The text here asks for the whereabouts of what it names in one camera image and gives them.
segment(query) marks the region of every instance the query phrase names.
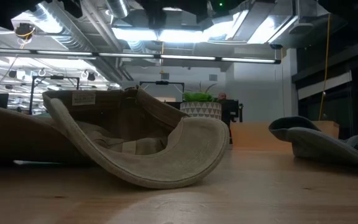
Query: man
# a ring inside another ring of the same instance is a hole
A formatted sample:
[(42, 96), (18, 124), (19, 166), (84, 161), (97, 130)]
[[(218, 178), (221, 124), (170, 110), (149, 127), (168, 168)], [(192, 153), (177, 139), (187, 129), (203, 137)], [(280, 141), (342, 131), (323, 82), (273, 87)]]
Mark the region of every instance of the man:
[(222, 105), (222, 121), (225, 124), (227, 124), (227, 126), (229, 127), (229, 130), (230, 130), (230, 121), (231, 121), (230, 108), (225, 106), (225, 101), (226, 101), (226, 94), (223, 92), (220, 92), (218, 94), (218, 103), (220, 103)]
[(223, 92), (220, 92), (218, 95), (218, 102), (226, 100), (226, 94)]

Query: gray hat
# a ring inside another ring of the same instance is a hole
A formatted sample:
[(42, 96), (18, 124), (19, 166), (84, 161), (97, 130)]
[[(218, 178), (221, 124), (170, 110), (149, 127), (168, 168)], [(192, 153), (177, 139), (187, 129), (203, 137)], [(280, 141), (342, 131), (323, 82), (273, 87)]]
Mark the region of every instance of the gray hat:
[(338, 140), (323, 134), (310, 120), (294, 116), (280, 118), (269, 126), (279, 140), (291, 142), (296, 157), (325, 162), (358, 164), (358, 136)]

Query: white planter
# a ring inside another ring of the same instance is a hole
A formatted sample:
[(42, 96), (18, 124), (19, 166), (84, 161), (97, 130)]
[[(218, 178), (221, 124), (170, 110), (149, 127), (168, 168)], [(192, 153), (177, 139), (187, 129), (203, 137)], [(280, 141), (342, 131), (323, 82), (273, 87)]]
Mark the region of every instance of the white planter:
[(180, 111), (190, 116), (222, 118), (222, 105), (214, 102), (186, 102), (180, 104)]

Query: wooden table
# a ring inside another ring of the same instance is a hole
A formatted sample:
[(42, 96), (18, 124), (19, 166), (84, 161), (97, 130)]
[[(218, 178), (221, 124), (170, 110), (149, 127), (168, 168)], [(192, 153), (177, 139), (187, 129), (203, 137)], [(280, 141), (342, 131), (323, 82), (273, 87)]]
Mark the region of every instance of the wooden table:
[(358, 168), (228, 151), (204, 180), (148, 190), (97, 167), (0, 168), (0, 223), (358, 223)]

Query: beige hat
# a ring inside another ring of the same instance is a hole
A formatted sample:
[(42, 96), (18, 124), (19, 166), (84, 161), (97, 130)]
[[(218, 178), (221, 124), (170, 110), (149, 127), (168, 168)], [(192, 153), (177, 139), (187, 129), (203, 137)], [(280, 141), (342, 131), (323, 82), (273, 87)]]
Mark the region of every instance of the beige hat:
[(144, 187), (170, 189), (202, 179), (229, 144), (222, 121), (190, 118), (143, 90), (47, 91), (43, 98), (78, 150)]

